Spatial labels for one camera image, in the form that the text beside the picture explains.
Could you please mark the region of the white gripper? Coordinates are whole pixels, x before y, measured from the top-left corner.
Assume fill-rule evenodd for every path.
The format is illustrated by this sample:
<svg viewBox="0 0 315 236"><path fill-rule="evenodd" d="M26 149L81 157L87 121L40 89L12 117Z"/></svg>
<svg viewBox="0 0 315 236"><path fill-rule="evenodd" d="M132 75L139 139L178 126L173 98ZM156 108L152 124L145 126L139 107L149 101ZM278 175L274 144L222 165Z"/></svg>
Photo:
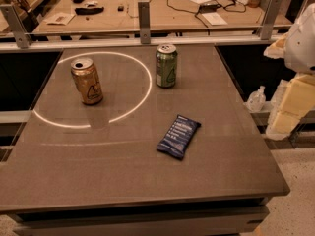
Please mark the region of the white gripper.
<svg viewBox="0 0 315 236"><path fill-rule="evenodd" d="M281 80L273 97L266 136L282 140L315 107L315 4L309 5L289 32L268 46L264 55L284 59L296 73L289 82Z"/></svg>

